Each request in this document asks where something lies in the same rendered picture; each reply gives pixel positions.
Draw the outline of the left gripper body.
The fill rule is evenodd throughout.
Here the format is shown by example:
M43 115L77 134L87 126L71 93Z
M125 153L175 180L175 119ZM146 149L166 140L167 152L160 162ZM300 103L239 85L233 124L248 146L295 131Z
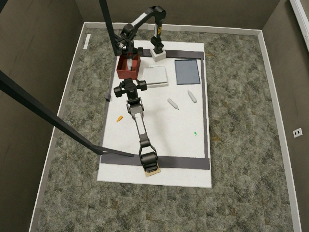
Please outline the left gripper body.
M121 48L119 50L118 49L116 50L117 55L121 55L122 52L123 52L123 54L127 54L127 52L128 52L128 53L133 53L133 54L138 53L138 55L143 55L143 47L138 47L138 49L137 49L137 48L134 48L134 44L133 44L131 46L127 45L126 49Z

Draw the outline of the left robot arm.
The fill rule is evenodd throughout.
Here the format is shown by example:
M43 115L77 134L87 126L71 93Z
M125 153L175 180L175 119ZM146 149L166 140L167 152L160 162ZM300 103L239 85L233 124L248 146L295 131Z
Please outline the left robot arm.
M134 37L138 31L138 28L143 25L149 18L152 16L155 17L155 30L154 36L151 38L151 44L154 45L155 54L162 53L162 48L164 44L162 44L162 40L160 38L162 21L166 17L166 11L160 6L152 6L148 7L147 10L142 13L135 21L126 24L123 27L122 32L120 33L121 38L116 39L114 42L115 47L119 50L125 46L131 46L134 44ZM125 34L126 35L125 35Z

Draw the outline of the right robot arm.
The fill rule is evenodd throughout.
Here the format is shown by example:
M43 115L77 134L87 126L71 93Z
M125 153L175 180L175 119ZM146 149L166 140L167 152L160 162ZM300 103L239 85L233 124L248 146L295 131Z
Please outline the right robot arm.
M147 132L145 129L143 117L144 117L144 108L142 104L141 97L138 97L138 92L136 88L136 84L133 83L132 78L124 79L121 83L121 87L125 89L128 100L126 100L127 111L132 116L132 119L136 122L136 127L138 130L139 138L140 138L140 149L139 149L139 157L141 164L148 173L156 171L157 166L157 152L153 145L150 143L150 139L147 136ZM140 104L141 101L141 104ZM130 106L129 106L129 105ZM154 151L145 153L141 155L142 148L151 147Z

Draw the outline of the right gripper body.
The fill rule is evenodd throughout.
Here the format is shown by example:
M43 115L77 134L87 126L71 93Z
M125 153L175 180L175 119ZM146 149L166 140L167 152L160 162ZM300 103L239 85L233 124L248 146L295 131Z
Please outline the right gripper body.
M136 85L136 88L141 89L141 92L147 90L146 81L145 80L140 81L139 85ZM120 87L115 87L115 88L113 88L113 90L114 90L115 96L117 98L122 97L123 96L122 94L126 93L125 89L121 90Z

